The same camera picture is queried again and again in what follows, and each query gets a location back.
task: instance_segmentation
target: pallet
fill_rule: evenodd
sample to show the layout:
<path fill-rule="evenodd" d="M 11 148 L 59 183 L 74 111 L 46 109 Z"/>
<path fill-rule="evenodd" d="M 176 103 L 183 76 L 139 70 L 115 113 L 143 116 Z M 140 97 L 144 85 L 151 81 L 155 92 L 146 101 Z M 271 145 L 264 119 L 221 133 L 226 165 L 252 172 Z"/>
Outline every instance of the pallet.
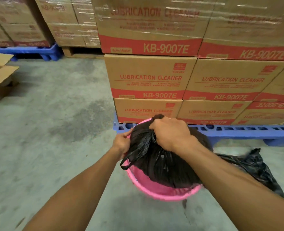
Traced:
<path fill-rule="evenodd" d="M 129 131 L 137 124 L 119 123 L 114 115 L 113 129 L 117 134 Z M 188 125 L 208 136 L 214 146 L 223 139 L 262 139 L 268 146 L 284 146 L 284 125 Z"/>
<path fill-rule="evenodd" d="M 13 54 L 14 57 L 11 58 L 11 61 L 14 62 L 21 58 L 29 59 L 30 56 L 42 58 L 44 61 L 53 60 L 56 62 L 63 56 L 57 44 L 51 47 L 6 47 L 0 48 L 0 53 Z"/>
<path fill-rule="evenodd" d="M 103 59 L 101 48 L 61 47 L 65 57 Z"/>

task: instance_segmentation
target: right hand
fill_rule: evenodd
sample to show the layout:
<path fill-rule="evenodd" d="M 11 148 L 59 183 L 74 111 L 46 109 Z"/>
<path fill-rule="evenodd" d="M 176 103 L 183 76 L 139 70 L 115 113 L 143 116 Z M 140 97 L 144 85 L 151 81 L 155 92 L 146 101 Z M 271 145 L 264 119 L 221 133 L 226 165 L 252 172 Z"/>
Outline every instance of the right hand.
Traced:
<path fill-rule="evenodd" d="M 177 146 L 181 147 L 183 141 L 197 141 L 190 135 L 187 124 L 176 118 L 155 119 L 149 128 L 155 131 L 157 143 L 166 151 L 176 153 Z"/>

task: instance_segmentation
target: hand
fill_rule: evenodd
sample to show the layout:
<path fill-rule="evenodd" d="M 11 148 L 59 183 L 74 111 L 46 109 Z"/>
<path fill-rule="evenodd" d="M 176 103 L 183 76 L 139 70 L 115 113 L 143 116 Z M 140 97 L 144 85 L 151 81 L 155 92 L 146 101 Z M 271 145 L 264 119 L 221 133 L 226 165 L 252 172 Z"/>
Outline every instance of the hand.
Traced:
<path fill-rule="evenodd" d="M 127 138 L 132 132 L 133 128 L 130 129 L 130 131 L 118 134 L 116 135 L 113 145 L 111 148 L 115 149 L 117 153 L 119 154 L 119 159 L 123 159 L 125 156 L 125 153 L 128 152 L 130 147 L 130 138 Z"/>
<path fill-rule="evenodd" d="M 177 154 L 177 146 L 181 146 L 183 141 L 195 141 L 194 136 L 190 135 L 189 128 L 184 121 L 175 118 L 164 117 L 155 119 L 149 126 L 156 134 L 157 143 L 167 151 Z"/>

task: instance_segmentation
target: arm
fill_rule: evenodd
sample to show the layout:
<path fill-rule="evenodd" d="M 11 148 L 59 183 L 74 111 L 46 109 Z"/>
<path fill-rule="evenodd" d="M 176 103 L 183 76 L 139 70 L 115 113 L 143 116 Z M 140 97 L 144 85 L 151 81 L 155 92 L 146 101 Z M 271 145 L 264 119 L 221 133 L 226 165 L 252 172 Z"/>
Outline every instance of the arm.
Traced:
<path fill-rule="evenodd" d="M 111 149 L 94 165 L 58 190 L 23 231 L 83 231 L 98 205 L 116 163 L 130 146 L 131 131 L 116 136 Z"/>
<path fill-rule="evenodd" d="M 205 148 L 185 122 L 157 119 L 150 128 L 160 146 L 194 169 L 239 231 L 284 230 L 284 199 Z"/>

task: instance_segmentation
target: wooden pallet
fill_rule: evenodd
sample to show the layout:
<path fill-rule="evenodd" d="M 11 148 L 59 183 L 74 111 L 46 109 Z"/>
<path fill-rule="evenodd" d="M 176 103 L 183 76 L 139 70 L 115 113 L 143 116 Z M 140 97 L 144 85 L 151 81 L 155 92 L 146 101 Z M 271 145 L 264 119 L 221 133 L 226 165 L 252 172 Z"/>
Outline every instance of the wooden pallet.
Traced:
<path fill-rule="evenodd" d="M 103 59 L 101 48 L 61 47 L 65 57 Z"/>

